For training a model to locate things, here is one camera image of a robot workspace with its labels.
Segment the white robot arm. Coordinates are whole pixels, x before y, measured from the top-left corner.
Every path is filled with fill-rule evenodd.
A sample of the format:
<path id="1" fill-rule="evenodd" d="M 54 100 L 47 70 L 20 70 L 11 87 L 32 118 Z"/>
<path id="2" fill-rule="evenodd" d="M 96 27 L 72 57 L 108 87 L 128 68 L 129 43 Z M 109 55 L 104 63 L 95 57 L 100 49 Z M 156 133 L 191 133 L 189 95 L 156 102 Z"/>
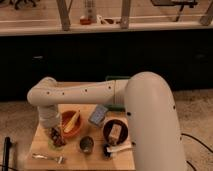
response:
<path id="1" fill-rule="evenodd" d="M 27 93 L 42 126 L 60 123 L 59 104 L 122 105 L 128 119 L 136 171 L 187 171 L 182 135 L 168 83 L 153 72 L 129 79 L 60 87 L 45 77 Z"/>

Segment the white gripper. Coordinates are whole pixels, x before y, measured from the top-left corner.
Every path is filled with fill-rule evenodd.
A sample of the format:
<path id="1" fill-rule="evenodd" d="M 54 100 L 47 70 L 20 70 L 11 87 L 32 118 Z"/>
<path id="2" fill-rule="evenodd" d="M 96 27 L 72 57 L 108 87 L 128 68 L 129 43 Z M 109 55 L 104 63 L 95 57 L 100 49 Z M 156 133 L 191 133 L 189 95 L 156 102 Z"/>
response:
<path id="1" fill-rule="evenodd" d="M 61 114 L 56 105 L 39 107 L 38 114 L 43 128 L 56 127 L 61 123 Z"/>

